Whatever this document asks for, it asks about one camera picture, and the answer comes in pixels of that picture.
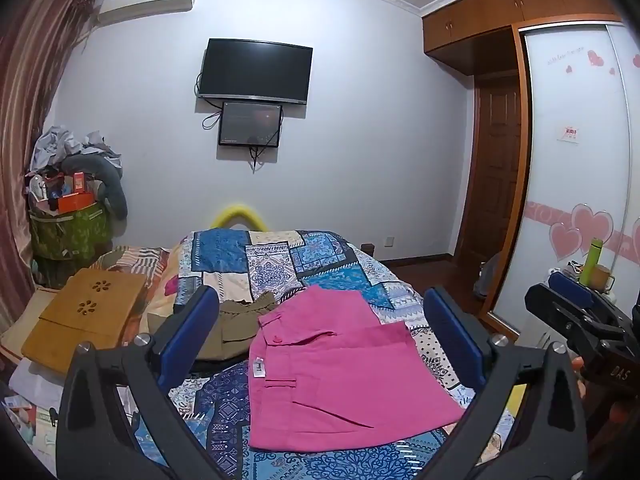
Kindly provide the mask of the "pink pants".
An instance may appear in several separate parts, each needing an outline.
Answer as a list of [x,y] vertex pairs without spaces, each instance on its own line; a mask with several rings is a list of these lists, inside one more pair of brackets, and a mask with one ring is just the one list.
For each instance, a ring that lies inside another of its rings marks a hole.
[[247,372],[253,448],[370,448],[463,414],[423,363],[407,326],[381,323],[356,290],[310,286],[258,324]]

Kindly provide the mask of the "green thermos bottle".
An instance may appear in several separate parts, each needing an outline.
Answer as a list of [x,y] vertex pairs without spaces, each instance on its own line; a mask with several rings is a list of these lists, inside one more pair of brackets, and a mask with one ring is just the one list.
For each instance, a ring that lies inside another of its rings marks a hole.
[[599,262],[602,252],[603,240],[597,237],[593,237],[590,242],[590,246],[587,252],[587,258],[582,266],[582,272],[579,274],[579,283],[582,286],[588,286],[593,269]]

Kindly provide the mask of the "wooden lap desk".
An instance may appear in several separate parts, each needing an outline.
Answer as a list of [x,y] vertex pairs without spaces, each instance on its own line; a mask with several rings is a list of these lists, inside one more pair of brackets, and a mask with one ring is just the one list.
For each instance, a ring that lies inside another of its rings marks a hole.
[[78,344],[118,346],[131,312],[144,296],[145,282],[142,274],[78,271],[39,315],[22,345],[23,356],[66,374]]

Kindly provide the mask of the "brown wooden door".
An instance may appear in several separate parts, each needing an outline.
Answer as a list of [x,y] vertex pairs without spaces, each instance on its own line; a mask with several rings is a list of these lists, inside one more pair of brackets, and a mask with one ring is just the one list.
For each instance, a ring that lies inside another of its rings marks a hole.
[[476,84],[470,189],[457,246],[457,264],[477,273],[501,252],[520,163],[521,93],[518,76]]

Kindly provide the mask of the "olive green pants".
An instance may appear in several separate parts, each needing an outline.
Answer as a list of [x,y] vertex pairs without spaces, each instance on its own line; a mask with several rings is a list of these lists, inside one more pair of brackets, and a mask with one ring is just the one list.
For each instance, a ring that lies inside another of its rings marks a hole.
[[198,360],[225,361],[248,351],[258,331],[258,318],[278,306],[272,292],[265,292],[251,304],[231,300],[219,305],[219,314]]

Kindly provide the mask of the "green laundry basket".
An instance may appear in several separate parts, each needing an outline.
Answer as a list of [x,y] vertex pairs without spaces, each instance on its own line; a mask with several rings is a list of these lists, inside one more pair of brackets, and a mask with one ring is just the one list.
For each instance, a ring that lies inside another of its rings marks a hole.
[[29,224],[32,274],[47,288],[62,288],[78,270],[113,248],[110,216],[100,203],[57,216],[31,211]]

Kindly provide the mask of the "blue patchwork quilt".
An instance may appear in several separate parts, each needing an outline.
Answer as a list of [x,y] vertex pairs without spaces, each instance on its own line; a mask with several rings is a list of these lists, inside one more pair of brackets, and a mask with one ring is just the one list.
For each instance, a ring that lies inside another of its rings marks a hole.
[[412,479],[474,399],[420,295],[337,234],[196,231],[126,263],[148,281],[145,332],[202,285],[219,297],[169,399],[230,478]]

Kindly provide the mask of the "orange box in basket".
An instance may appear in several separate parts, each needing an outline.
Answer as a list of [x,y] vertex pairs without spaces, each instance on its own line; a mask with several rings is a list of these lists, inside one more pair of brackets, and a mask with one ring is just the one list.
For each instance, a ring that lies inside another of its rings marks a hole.
[[58,199],[58,212],[68,214],[90,207],[96,199],[91,192],[76,192],[64,195]]

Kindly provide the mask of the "yellow hoop behind bed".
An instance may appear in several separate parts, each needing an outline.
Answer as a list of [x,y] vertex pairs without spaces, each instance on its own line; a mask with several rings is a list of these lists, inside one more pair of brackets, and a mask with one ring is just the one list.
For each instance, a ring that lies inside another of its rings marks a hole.
[[254,209],[243,204],[233,204],[224,208],[216,215],[210,227],[212,229],[225,228],[237,221],[243,222],[253,231],[267,232],[269,230],[262,217]]

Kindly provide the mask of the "grey pillow on basket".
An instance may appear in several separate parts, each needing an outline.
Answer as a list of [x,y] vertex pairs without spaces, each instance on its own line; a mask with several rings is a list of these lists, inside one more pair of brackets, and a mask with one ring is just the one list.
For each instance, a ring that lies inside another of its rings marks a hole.
[[75,172],[83,172],[91,179],[98,181],[99,202],[104,203],[117,221],[124,221],[128,217],[126,195],[122,189],[122,172],[105,157],[98,154],[70,155],[61,162],[64,174],[70,176]]

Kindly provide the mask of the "wooden wardrobe with sliding doors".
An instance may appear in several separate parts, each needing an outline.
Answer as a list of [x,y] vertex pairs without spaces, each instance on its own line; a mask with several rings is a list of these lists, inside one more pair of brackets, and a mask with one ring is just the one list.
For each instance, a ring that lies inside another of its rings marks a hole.
[[471,308],[523,344],[551,332],[525,309],[530,286],[585,263],[593,237],[606,296],[622,308],[639,285],[639,44],[610,0],[434,0],[424,6],[425,54],[473,83],[457,262],[474,139],[476,84],[520,81],[521,144],[503,248],[465,271]]

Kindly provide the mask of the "striped maroon curtain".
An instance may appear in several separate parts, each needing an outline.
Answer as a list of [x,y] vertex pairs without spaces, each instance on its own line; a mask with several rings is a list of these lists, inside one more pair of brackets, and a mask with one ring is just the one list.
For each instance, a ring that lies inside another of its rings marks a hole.
[[73,45],[95,2],[1,0],[2,328],[20,317],[34,291],[25,176]]

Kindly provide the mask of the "small wall monitor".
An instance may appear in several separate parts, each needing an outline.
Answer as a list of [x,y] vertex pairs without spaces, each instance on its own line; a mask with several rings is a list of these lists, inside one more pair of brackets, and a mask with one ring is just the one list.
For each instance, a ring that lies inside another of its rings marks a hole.
[[276,148],[280,141],[282,106],[224,102],[218,144],[236,148]]

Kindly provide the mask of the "large wall television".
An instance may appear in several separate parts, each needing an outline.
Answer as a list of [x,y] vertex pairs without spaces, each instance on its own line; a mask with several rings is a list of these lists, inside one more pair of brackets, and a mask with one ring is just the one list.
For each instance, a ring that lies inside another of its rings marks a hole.
[[313,53],[296,44],[210,38],[198,96],[305,105]]

